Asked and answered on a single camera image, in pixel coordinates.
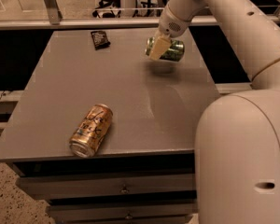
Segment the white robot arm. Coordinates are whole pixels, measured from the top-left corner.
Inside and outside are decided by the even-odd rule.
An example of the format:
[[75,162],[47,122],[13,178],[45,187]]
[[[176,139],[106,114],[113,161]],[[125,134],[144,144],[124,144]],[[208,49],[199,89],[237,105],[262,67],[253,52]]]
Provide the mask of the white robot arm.
[[222,96],[195,135],[199,224],[280,224],[280,27],[250,0],[169,0],[151,57],[209,8],[252,82]]

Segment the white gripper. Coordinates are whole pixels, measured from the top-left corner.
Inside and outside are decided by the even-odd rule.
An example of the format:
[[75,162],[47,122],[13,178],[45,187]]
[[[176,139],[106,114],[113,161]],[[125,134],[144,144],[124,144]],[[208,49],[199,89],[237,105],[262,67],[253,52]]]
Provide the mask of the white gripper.
[[[162,34],[171,38],[179,37],[188,29],[191,20],[190,14],[186,13],[186,17],[183,18],[181,9],[174,10],[166,6],[161,13],[158,29]],[[154,43],[149,53],[151,60],[157,61],[171,47],[171,39],[168,36],[154,38]]]

